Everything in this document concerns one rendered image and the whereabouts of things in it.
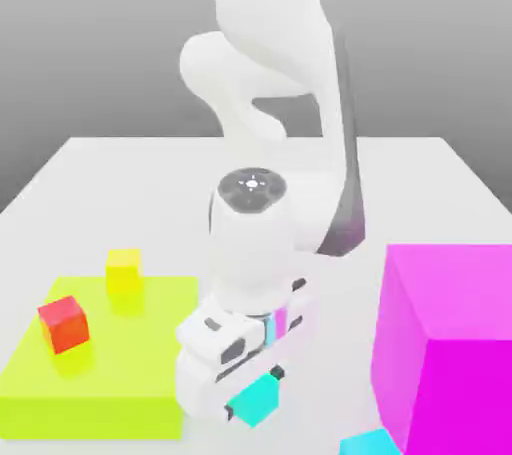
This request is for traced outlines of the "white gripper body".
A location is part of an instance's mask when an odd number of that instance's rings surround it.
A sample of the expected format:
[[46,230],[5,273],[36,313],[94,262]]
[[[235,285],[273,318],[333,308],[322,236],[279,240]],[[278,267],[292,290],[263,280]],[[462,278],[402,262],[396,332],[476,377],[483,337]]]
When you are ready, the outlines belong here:
[[224,406],[273,366],[282,366],[286,378],[305,342],[311,299],[305,281],[288,282],[279,302],[250,312],[207,294],[176,328],[176,399],[185,412],[226,419]]

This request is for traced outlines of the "small cyan cube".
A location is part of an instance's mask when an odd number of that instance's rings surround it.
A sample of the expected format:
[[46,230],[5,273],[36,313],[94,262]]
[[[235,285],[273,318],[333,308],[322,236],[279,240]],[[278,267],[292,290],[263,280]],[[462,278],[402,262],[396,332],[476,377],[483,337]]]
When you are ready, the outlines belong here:
[[343,439],[339,455],[402,455],[385,428]]
[[267,372],[228,402],[233,415],[253,428],[279,406],[279,380]]

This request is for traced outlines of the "small yellow cube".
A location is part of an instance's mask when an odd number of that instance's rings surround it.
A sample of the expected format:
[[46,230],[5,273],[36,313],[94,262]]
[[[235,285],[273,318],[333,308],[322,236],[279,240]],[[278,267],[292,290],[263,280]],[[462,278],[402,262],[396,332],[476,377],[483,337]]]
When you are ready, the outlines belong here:
[[136,293],[142,288],[141,252],[111,249],[106,260],[106,287],[110,294]]

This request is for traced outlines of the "small red cube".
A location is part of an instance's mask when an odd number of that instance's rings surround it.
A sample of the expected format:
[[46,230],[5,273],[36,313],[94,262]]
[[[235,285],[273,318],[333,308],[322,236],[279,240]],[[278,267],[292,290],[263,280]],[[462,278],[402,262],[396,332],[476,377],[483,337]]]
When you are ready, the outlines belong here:
[[55,355],[90,339],[84,310],[74,296],[65,296],[38,308],[43,336]]

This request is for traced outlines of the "large lime box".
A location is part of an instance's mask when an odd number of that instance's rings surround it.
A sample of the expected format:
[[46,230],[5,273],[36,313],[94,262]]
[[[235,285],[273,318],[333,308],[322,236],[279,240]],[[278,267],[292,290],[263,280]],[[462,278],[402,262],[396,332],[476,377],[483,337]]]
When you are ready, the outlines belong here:
[[0,373],[0,438],[180,438],[175,330],[197,306],[197,279],[150,276],[122,304],[102,277],[60,277],[46,299],[65,296],[84,310],[90,339],[56,355],[32,319]]

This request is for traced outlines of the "large magenta box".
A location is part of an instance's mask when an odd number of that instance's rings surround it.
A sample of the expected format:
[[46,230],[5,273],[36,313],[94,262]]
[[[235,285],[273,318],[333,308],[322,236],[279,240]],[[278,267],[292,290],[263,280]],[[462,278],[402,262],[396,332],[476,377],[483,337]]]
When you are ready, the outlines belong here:
[[391,244],[371,362],[402,455],[512,455],[512,244]]

